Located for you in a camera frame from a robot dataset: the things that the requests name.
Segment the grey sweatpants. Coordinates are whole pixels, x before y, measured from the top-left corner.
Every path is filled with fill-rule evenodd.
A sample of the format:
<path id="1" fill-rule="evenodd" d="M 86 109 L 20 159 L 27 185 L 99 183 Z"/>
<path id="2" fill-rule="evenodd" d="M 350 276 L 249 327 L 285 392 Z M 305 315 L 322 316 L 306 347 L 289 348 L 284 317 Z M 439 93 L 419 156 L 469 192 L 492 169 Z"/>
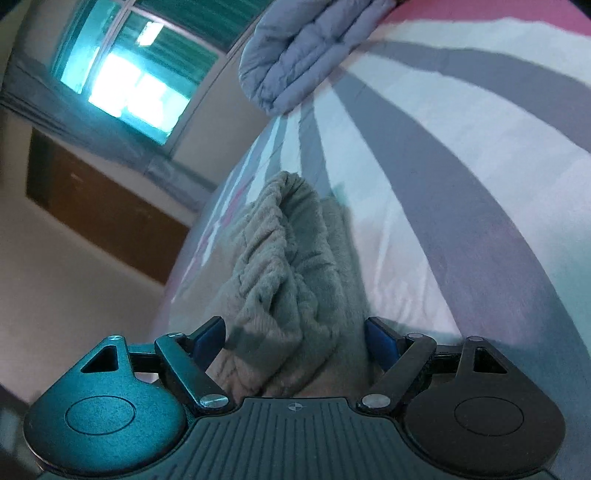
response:
<path id="1" fill-rule="evenodd" d="M 208 374 L 235 400 L 353 398 L 372 384 L 369 306 L 346 213 L 301 176 L 280 172 L 219 233 L 179 287 L 169 325 L 226 325 Z"/>

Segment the brown wooden door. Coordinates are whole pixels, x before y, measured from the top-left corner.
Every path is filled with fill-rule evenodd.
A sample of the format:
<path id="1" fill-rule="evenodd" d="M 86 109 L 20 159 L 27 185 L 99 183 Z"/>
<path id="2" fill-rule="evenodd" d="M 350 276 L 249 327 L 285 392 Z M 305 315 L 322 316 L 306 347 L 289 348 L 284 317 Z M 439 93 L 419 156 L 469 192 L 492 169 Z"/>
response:
<path id="1" fill-rule="evenodd" d="M 164 284 L 188 227 L 32 132 L 26 195 L 96 247 Z"/>

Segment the striped pink grey bedsheet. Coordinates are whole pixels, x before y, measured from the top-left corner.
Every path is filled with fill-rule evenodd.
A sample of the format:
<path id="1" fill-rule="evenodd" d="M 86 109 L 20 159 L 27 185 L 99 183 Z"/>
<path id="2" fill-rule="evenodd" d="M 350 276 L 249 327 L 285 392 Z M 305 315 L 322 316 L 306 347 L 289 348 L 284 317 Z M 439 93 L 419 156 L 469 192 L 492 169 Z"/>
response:
<path id="1" fill-rule="evenodd" d="M 346 210 L 370 312 L 489 339 L 561 409 L 553 472 L 590 475 L 586 1 L 408 1 L 231 163 L 153 330 L 193 328 L 193 278 L 279 171 Z"/>

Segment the window with green blinds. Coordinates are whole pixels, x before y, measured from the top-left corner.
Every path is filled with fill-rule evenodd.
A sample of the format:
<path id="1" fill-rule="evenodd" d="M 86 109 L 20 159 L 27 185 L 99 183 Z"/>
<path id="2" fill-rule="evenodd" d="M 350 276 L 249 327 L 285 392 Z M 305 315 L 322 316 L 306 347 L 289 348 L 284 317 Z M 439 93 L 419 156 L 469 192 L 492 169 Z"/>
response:
<path id="1" fill-rule="evenodd" d="M 266 1 L 83 1 L 52 65 L 83 100 L 167 143 Z"/>

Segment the left grey curtain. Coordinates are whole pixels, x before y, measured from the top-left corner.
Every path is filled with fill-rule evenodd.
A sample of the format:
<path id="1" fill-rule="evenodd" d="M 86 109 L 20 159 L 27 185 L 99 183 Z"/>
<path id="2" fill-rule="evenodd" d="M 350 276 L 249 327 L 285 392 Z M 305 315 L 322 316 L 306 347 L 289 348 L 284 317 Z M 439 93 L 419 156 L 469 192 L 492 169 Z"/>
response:
<path id="1" fill-rule="evenodd" d="M 1 105 L 45 133 L 134 170 L 194 212 L 211 196 L 211 184 L 173 161 L 161 145 L 80 99 L 19 50 L 7 62 Z"/>

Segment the folded blue-grey duvet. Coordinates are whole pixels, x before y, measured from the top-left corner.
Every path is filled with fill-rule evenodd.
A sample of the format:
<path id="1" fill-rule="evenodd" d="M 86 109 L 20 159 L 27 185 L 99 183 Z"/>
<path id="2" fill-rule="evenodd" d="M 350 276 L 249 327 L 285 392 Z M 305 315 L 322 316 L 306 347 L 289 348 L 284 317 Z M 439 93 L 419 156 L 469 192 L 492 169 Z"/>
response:
<path id="1" fill-rule="evenodd" d="M 271 117 L 311 94 L 369 38 L 397 1 L 274 1 L 242 51 L 246 98 Z"/>

